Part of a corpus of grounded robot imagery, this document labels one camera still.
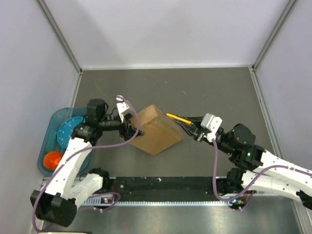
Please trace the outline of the yellow utility knife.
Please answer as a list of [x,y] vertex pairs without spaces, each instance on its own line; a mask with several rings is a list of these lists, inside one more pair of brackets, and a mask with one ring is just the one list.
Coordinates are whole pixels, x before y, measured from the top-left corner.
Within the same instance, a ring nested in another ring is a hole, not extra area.
[[185,119],[185,118],[178,117],[178,116],[175,116],[175,115],[169,114],[169,113],[167,113],[166,116],[169,117],[169,118],[171,118],[171,119],[173,119],[173,120],[176,120],[176,121],[179,121],[179,122],[188,124],[188,125],[192,125],[192,121],[187,120],[187,119]]

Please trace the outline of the brown cardboard express box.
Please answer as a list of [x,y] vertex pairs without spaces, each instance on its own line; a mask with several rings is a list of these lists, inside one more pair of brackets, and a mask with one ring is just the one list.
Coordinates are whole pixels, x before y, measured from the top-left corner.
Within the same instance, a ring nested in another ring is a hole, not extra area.
[[144,132],[143,136],[137,136],[130,144],[153,156],[170,148],[184,139],[181,128],[158,107],[150,105],[133,116],[130,121],[133,127]]

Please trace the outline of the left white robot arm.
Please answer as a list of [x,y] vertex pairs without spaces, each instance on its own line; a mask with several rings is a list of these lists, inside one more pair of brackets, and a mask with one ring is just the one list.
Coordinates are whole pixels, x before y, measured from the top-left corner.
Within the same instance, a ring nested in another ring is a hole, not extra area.
[[[125,97],[117,96],[118,116],[111,119],[107,115],[107,103],[102,99],[92,99],[87,106],[84,120],[73,128],[65,154],[50,179],[38,191],[34,190],[30,200],[33,206],[31,219],[33,229],[40,233],[36,221],[42,220],[50,224],[68,227],[77,214],[78,209],[88,199],[109,195],[114,207],[121,199],[117,192],[109,192],[111,182],[109,175],[102,169],[91,170],[81,182],[74,185],[80,168],[93,149],[121,147],[134,140],[139,134],[139,128],[134,133],[127,134],[125,123],[130,113],[135,117],[138,113],[131,102]],[[124,142],[113,145],[97,145],[98,139],[105,131],[121,131]]]

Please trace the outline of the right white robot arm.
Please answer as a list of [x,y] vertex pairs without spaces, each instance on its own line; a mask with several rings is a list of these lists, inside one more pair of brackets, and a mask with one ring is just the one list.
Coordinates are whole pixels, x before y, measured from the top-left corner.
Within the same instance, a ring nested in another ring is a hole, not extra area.
[[[189,136],[198,142],[214,147],[212,186],[215,197],[234,204],[239,197],[255,193],[283,196],[312,208],[312,172],[288,162],[261,146],[256,145],[255,135],[243,124],[225,132],[222,119],[212,114],[202,117],[182,117],[168,114]],[[224,152],[235,165],[225,181],[216,177],[218,153]]]

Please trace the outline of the blue perforated plate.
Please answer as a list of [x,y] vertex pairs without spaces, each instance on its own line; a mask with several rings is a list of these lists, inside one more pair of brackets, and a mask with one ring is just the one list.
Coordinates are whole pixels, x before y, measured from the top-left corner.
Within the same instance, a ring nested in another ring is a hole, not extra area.
[[67,119],[64,123],[61,124],[60,128],[57,131],[57,142],[61,148],[66,149],[68,147],[69,140],[73,133],[73,129],[82,122],[83,117],[76,116]]

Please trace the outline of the teal plastic bin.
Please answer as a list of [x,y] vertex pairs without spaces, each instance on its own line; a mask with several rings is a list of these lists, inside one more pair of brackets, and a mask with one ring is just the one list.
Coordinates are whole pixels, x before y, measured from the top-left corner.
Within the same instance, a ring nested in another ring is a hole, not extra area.
[[61,148],[57,142],[57,131],[60,128],[61,124],[64,123],[67,119],[81,116],[83,117],[86,114],[86,108],[63,108],[56,111],[50,118],[50,122],[43,140],[43,144],[39,153],[37,166],[39,171],[47,177],[50,177],[53,171],[48,170],[43,165],[44,156],[51,151],[58,151],[61,154],[64,154],[66,149]]

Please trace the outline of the orange cup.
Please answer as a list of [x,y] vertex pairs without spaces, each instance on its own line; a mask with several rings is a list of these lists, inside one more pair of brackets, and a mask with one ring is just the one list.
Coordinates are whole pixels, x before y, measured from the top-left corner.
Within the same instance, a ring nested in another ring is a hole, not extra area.
[[51,151],[44,156],[43,165],[46,169],[54,171],[62,159],[62,154],[58,151]]

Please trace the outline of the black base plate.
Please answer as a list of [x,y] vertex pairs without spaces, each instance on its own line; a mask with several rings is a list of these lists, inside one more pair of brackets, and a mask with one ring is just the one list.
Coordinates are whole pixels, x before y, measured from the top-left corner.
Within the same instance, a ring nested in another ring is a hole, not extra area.
[[212,177],[116,177],[98,193],[117,192],[120,202],[217,201]]

